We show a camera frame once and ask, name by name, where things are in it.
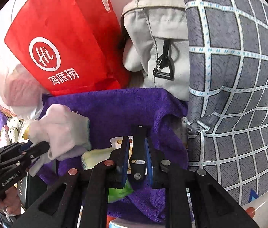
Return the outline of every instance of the checkered fabric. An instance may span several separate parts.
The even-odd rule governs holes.
[[[191,169],[240,205],[268,191],[268,6],[185,0],[190,51]]]

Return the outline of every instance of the bolt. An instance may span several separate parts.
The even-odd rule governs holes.
[[[169,166],[171,164],[171,161],[168,160],[168,159],[164,159],[161,161],[161,164],[164,165],[164,166]]]
[[[77,170],[77,169],[75,169],[75,168],[69,169],[69,171],[68,171],[69,175],[71,175],[71,176],[76,175],[76,174],[77,174],[77,172],[78,172],[78,170]]]
[[[139,180],[141,178],[141,175],[139,173],[134,174],[134,179]]]
[[[200,176],[205,176],[207,174],[207,172],[204,169],[198,169],[197,174]]]
[[[106,166],[111,166],[113,164],[114,164],[114,161],[113,160],[108,159],[108,160],[105,161],[105,165]]]

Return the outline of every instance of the orange-red spot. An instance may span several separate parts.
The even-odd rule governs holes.
[[[246,213],[248,213],[248,215],[253,218],[255,216],[255,209],[253,207],[249,207],[246,209]]]

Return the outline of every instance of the black buckle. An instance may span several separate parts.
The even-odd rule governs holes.
[[[168,53],[170,48],[170,39],[165,39],[163,43],[163,54],[156,60],[156,67],[153,70],[153,76],[166,79],[166,80],[173,80],[174,79],[174,73],[171,61],[169,60]],[[163,69],[165,67],[169,67],[169,73],[158,71],[158,67],[160,69]]]

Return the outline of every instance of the haidilao logo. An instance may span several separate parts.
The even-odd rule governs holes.
[[[45,71],[54,72],[60,67],[59,52],[48,39],[34,38],[29,44],[29,53],[34,63]]]

